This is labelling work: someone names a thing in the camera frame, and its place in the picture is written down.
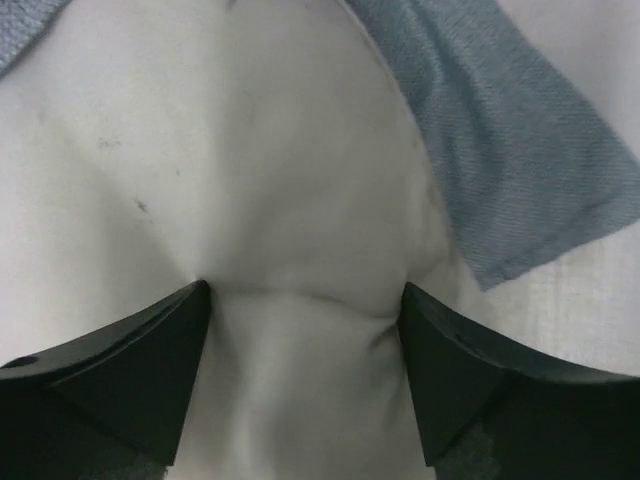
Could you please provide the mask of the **white pillow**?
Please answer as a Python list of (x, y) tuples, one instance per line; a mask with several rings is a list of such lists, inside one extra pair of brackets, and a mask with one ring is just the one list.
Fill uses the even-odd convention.
[(429, 479), (395, 321), (468, 272), (338, 1), (1, 5), (1, 357), (204, 279), (172, 479)]

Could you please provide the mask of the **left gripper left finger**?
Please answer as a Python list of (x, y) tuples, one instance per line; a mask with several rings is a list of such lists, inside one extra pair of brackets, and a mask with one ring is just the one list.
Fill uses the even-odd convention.
[(4, 479), (162, 479), (175, 462), (210, 320), (196, 281), (1, 368)]

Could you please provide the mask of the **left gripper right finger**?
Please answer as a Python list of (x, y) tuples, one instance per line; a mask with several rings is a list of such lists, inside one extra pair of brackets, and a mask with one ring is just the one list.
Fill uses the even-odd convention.
[(440, 479), (639, 475), (639, 381), (518, 343), (407, 285), (398, 318), (426, 464)]

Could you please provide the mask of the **blue-grey pillowcase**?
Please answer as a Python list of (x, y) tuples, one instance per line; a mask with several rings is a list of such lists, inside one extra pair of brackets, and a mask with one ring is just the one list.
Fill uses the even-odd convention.
[(4, 295), (482, 289), (639, 220), (614, 128), (495, 1), (5, 1)]

